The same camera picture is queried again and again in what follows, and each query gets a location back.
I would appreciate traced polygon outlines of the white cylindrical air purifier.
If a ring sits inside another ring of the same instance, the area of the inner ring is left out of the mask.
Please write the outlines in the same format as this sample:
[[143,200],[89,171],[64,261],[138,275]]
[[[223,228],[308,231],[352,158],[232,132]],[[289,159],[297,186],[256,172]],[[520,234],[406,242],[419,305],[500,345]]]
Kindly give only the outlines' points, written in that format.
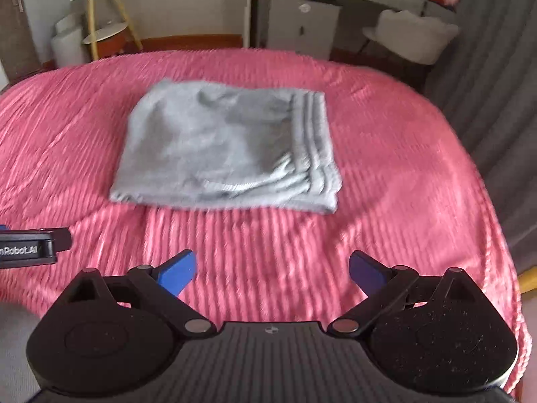
[[55,35],[51,39],[51,47],[58,68],[88,62],[83,39],[84,31],[77,14],[71,13],[55,23]]

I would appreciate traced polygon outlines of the grey drawer cabinet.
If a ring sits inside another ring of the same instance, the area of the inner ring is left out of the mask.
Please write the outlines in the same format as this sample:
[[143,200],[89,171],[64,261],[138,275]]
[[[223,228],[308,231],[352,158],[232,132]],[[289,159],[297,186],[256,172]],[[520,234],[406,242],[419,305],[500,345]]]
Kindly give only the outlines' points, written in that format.
[[270,0],[267,49],[329,60],[340,5],[323,0]]

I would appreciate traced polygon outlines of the grey pants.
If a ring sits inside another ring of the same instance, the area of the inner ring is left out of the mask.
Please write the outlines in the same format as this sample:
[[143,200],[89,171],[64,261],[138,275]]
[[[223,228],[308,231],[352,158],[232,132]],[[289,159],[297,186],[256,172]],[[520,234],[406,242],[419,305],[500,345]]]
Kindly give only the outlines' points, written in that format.
[[110,189],[117,203],[332,213],[342,186],[325,96],[162,80],[137,102]]

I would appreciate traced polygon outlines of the wooden tiered side stand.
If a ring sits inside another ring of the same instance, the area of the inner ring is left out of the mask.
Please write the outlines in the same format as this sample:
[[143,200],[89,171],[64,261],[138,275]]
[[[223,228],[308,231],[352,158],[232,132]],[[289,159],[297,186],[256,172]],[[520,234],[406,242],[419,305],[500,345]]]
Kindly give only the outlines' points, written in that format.
[[122,0],[70,0],[70,2],[85,6],[87,36],[82,40],[82,45],[88,49],[92,61],[121,54],[129,40],[134,42],[137,51],[144,50]]

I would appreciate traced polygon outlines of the white tower fan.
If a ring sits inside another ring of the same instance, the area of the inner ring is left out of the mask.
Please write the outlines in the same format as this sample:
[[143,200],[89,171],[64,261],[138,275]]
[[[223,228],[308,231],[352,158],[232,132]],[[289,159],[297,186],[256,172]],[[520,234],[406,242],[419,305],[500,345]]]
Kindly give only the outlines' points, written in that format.
[[242,32],[244,48],[257,46],[258,4],[259,0],[246,0]]

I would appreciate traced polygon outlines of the pink ribbed bedspread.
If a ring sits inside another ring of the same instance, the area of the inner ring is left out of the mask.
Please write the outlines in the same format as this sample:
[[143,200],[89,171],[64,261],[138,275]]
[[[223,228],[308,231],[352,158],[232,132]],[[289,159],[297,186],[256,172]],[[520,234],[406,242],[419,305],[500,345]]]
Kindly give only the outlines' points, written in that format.
[[[322,92],[342,177],[336,213],[111,203],[128,116],[164,78]],[[1,273],[2,299],[37,315],[82,268],[122,274],[191,249],[197,275],[181,297],[213,321],[330,322],[363,297],[348,272],[360,249],[424,275],[464,268],[518,340],[508,390],[532,351],[514,262],[475,164],[435,105],[368,68],[231,48],[122,55],[29,78],[1,97],[1,222],[73,235],[55,265]]]

